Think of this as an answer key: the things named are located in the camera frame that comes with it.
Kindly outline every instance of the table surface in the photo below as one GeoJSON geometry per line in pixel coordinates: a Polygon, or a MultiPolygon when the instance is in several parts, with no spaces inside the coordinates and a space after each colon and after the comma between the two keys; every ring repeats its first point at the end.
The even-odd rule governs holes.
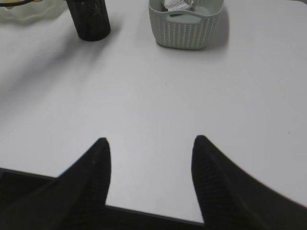
{"type": "Polygon", "coordinates": [[[112,34],[87,43],[65,11],[0,23],[0,167],[58,176],[99,137],[107,203],[202,222],[190,162],[206,135],[307,206],[307,6],[227,0],[211,46],[159,46],[147,1],[106,0],[112,34]]]}

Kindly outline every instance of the black object edge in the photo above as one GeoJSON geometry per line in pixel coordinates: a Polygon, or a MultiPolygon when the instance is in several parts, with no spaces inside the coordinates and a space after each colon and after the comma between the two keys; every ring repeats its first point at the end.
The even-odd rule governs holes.
{"type": "Polygon", "coordinates": [[[307,229],[305,207],[248,175],[205,136],[195,140],[191,169],[205,226],[215,230],[307,229]]]}

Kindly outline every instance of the mesh pen holder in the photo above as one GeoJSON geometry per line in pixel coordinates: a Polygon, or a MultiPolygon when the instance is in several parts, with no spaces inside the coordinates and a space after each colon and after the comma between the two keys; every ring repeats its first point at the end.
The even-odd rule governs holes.
{"type": "Polygon", "coordinates": [[[158,44],[178,49],[205,48],[219,21],[224,0],[195,0],[193,11],[162,11],[149,0],[150,22],[158,44]]]}
{"type": "Polygon", "coordinates": [[[78,36],[85,41],[98,41],[111,31],[105,0],[66,0],[78,36]]]}

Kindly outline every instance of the knit-texture basket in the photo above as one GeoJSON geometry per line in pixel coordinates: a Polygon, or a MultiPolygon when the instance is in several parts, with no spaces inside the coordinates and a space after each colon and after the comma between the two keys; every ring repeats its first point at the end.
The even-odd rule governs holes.
{"type": "Polygon", "coordinates": [[[205,48],[219,21],[224,0],[195,0],[194,11],[162,12],[161,0],[149,0],[154,37],[162,46],[205,48]]]}

